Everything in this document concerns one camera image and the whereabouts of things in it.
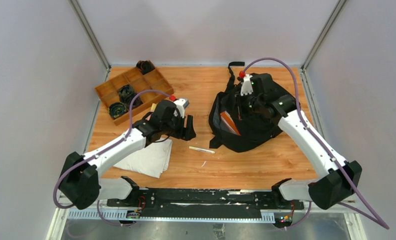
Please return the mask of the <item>black backpack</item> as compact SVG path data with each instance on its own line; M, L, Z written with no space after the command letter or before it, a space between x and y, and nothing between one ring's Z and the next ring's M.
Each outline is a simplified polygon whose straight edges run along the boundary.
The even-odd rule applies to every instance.
M271 112L271 118L267 119L259 115L239 120L236 110L236 95L240 95L243 80L236 78L232 67L242 67L244 62L233 61L228 64L230 78L226 89L219 92L210 110L208 123L211 128L213 138L209 142L209 148L217 149L225 146L228 149L242 153L252 150L268 140L278 136L282 130L278 126L281 117L296 110L296 99L282 86L273 81L269 73L252 73L253 93L251 95L267 95L267 106ZM220 120L220 113L226 111L233 119L241 135L229 132Z

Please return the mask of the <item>orange book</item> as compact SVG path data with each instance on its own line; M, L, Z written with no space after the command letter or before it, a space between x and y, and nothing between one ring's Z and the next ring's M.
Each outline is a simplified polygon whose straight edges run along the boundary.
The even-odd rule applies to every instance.
M223 122L223 124L226 126L227 130L231 132L232 134L240 136L240 132L238 131L233 119L231 116L226 112L223 111L220 113L220 120Z

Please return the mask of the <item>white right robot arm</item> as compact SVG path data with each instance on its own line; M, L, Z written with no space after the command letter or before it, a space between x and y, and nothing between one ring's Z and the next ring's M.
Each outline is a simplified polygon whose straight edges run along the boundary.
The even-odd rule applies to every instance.
M272 186L271 202L283 209L293 200L313 202L327 210L354 194L362 173L355 160L347 161L336 153L329 156L326 149L333 148L311 125L296 99L268 73L241 73L238 76L241 117L262 115L285 132L310 161L316 179L284 179Z

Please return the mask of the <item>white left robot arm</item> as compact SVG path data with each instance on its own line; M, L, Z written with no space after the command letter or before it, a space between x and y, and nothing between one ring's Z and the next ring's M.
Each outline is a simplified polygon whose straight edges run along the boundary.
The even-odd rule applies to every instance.
M53 191L61 191L71 201L67 208L82 210L104 199L120 199L128 207L136 205L139 193L127 177L104 180L102 175L119 162L137 156L138 152L154 158L155 148L166 145L163 135L184 141L195 138L193 117L185 114L188 107L188 99L164 99L154 111L104 146L83 154L70 153Z

